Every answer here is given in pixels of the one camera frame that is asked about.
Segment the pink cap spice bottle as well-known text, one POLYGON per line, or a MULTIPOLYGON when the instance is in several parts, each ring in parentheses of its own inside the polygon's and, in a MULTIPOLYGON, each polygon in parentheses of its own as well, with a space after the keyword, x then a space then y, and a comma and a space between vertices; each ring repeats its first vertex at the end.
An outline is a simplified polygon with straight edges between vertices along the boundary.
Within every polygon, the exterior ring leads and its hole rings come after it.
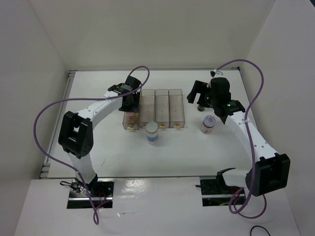
POLYGON ((128 126, 134 126, 138 123, 138 113, 126 112, 126 123, 128 126))

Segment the black gold cap spice bottle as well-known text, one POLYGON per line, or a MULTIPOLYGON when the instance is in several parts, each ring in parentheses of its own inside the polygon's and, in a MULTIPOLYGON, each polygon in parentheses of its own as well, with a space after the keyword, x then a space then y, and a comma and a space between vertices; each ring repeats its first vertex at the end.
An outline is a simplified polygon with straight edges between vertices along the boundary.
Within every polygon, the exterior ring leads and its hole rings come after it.
POLYGON ((197 110, 200 111, 200 112, 203 112, 205 110, 205 107, 203 107, 201 105, 198 105, 197 106, 197 110))

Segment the white cap red logo jar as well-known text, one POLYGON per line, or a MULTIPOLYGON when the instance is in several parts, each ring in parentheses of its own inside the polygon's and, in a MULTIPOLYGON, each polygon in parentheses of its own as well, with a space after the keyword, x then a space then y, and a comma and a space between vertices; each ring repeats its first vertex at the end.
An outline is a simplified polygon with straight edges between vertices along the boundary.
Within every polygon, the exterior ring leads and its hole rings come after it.
POLYGON ((216 125, 216 119, 214 116, 206 116, 203 119, 200 130, 204 134, 208 134, 212 131, 213 127, 216 125))

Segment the blue label grey cap jar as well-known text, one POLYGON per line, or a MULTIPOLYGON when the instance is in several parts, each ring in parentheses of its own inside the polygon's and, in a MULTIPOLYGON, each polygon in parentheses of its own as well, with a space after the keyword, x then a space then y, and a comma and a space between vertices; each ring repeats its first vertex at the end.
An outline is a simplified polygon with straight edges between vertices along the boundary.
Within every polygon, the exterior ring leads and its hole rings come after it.
POLYGON ((146 138, 147 142, 151 145, 155 144, 158 140, 158 124, 154 121, 146 124, 146 138))

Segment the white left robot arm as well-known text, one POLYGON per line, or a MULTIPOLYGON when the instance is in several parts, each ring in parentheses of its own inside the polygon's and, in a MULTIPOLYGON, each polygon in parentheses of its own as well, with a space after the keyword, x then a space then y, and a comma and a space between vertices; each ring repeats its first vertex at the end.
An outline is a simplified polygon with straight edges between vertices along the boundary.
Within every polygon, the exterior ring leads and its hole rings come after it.
POLYGON ((98 177, 90 157, 94 145, 93 130, 115 110, 138 112, 140 86, 140 80, 128 76, 125 82, 111 86, 100 100, 80 111, 68 111, 63 116, 58 143, 76 169, 77 184, 86 196, 93 196, 98 191, 98 177))

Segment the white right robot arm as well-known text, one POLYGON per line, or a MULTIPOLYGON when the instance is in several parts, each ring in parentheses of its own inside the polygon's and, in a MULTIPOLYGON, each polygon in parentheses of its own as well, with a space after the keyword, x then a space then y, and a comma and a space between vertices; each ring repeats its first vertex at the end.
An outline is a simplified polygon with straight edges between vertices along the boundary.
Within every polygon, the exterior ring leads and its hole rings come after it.
POLYGON ((278 153, 270 146, 248 117, 244 106, 233 100, 230 83, 224 77, 211 73, 210 82, 196 80, 187 96, 188 103, 212 108, 224 125, 235 134, 249 155, 252 163, 250 170, 227 168, 216 176, 216 189, 227 193, 232 187, 247 188, 255 197, 267 194, 287 186, 290 158, 278 153))

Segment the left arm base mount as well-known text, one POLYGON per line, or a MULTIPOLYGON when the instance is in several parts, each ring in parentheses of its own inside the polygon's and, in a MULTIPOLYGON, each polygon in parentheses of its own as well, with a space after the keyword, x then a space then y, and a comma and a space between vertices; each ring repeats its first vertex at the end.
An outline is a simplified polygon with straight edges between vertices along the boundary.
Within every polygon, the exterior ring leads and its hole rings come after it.
MULTIPOLYGON (((80 186, 75 179, 71 182, 61 181, 61 186, 69 187, 67 209, 92 208, 84 187, 80 186)), ((96 190, 90 192, 95 207, 112 208, 114 195, 114 180, 110 178, 99 178, 96 190)))

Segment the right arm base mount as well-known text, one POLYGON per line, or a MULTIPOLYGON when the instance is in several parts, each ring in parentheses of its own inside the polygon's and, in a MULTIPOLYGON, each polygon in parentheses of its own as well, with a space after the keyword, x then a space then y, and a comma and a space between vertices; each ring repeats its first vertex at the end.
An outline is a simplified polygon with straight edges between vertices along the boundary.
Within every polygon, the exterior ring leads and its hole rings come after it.
POLYGON ((201 192, 203 207, 228 206, 229 201, 239 187, 219 186, 215 176, 201 177, 195 185, 201 192))

